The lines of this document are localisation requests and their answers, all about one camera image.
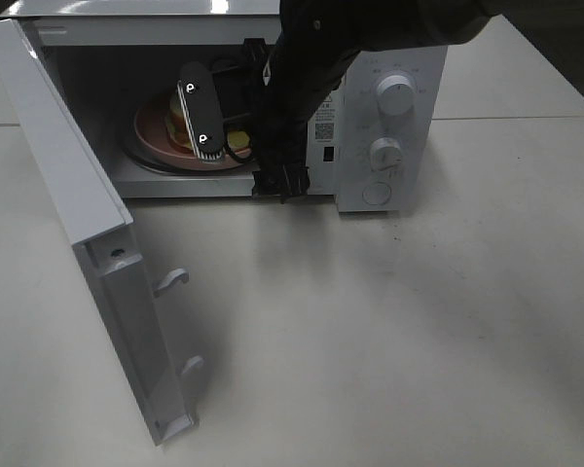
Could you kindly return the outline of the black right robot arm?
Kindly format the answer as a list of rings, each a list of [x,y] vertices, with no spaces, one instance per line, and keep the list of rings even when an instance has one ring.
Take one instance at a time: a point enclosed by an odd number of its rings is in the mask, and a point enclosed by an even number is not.
[[[497,1],[283,1],[278,34],[236,66],[186,63],[177,94],[195,156],[255,165],[252,193],[328,192],[343,212],[395,211],[420,167],[446,51]]]

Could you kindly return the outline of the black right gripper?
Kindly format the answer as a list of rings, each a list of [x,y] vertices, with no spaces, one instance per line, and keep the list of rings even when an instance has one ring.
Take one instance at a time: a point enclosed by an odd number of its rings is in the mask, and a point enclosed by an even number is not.
[[[245,60],[209,71],[197,61],[180,69],[177,93],[196,158],[238,163],[257,159],[254,197],[281,203],[310,188],[304,149],[307,121],[350,66],[343,36],[280,36],[272,47],[247,39]],[[234,152],[227,133],[243,130],[249,148]]]

